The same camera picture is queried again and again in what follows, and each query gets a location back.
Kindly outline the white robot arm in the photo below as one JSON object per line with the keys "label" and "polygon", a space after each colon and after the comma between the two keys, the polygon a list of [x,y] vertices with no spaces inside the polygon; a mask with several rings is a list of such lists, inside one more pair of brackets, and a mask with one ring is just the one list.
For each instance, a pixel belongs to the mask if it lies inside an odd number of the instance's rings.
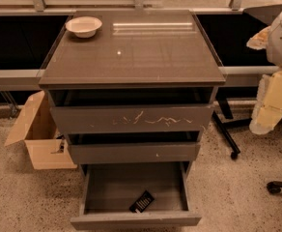
{"label": "white robot arm", "polygon": [[274,74],[262,76],[249,125],[253,133],[267,134],[282,119],[282,12],[270,26],[250,38],[246,46],[264,49],[268,61],[279,67]]}

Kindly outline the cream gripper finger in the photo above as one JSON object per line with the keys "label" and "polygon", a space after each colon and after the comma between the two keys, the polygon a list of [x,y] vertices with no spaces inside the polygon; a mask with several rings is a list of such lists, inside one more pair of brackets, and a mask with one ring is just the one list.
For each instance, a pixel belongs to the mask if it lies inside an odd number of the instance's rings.
{"label": "cream gripper finger", "polygon": [[265,49],[268,44],[269,30],[270,27],[268,26],[262,29],[260,32],[256,33],[252,38],[248,40],[246,46],[255,50]]}
{"label": "cream gripper finger", "polygon": [[251,118],[249,128],[259,135],[273,131],[282,119],[282,71],[263,75]]}

